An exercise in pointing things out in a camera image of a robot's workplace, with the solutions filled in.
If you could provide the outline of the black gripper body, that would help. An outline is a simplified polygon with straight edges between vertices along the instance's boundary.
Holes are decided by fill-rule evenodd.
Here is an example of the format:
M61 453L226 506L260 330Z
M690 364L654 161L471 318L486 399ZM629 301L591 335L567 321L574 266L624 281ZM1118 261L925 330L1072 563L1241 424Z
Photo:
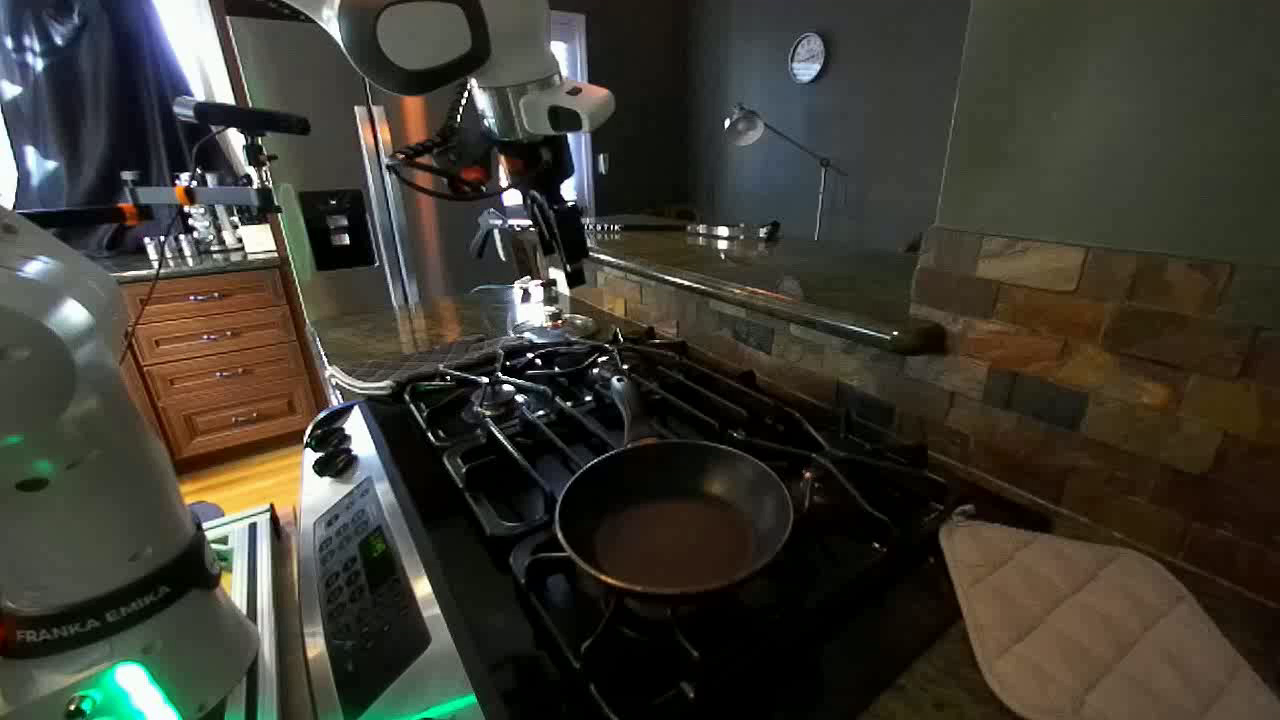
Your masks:
M574 151L566 138L549 142L499 142L499 170L510 188L536 230L542 252L567 277L574 289L584 283L587 235L584 207L574 206L559 186L574 175Z

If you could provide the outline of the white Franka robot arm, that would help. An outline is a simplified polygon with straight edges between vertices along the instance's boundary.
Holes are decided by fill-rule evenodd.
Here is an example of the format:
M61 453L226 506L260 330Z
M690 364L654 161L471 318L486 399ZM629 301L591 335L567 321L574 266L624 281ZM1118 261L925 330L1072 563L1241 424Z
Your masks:
M400 98L464 79L506 142L558 134L549 0L288 0ZM258 659L176 474L123 385L119 283L7 215L0 240L4 720L201 720Z

